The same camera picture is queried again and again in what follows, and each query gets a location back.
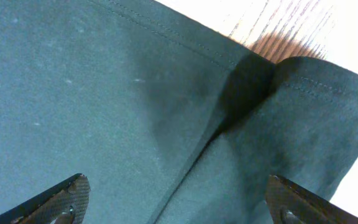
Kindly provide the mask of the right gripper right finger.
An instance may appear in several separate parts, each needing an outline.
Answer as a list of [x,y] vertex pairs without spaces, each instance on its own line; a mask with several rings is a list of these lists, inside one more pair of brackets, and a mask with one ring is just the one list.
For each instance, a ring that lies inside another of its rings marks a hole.
[[265,193],[274,224],[358,224],[358,217],[279,175],[270,175]]

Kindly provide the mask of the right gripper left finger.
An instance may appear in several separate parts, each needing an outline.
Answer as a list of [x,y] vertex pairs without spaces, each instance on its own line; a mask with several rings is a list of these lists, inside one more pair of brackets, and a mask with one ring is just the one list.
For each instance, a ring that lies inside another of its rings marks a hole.
[[82,224],[90,191],[88,178],[77,173],[0,214],[0,224]]

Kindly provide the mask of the black t-shirt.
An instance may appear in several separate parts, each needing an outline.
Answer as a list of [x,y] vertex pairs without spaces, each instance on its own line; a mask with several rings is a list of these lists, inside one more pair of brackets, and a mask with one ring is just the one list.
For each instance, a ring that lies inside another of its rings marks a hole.
[[270,174],[330,199],[357,158],[345,68],[153,1],[0,1],[0,214],[82,173],[86,223],[270,223]]

